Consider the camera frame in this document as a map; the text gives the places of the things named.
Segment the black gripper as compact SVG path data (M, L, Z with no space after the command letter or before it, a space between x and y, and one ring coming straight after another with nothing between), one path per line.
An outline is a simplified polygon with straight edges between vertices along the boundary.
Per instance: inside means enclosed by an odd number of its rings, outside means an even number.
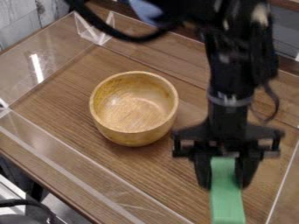
M235 157L235 176L240 189L255 177L263 158L280 154L280 129L248 121L248 106L230 107L208 102L208 116L199 124L172 132L172 155L194 160L200 187L211 189L211 157Z

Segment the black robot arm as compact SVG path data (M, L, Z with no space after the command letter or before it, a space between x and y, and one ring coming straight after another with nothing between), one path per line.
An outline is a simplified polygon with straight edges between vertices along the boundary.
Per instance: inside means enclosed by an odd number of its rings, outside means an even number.
M232 154L238 186L248 187L266 154L279 153L280 129L248 122L254 93L263 88L279 102L270 81L278 75L272 15L267 0L130 0L136 15L166 30L195 25L210 63L206 120L172 134L176 157L194 162L199 185L210 189L211 160Z

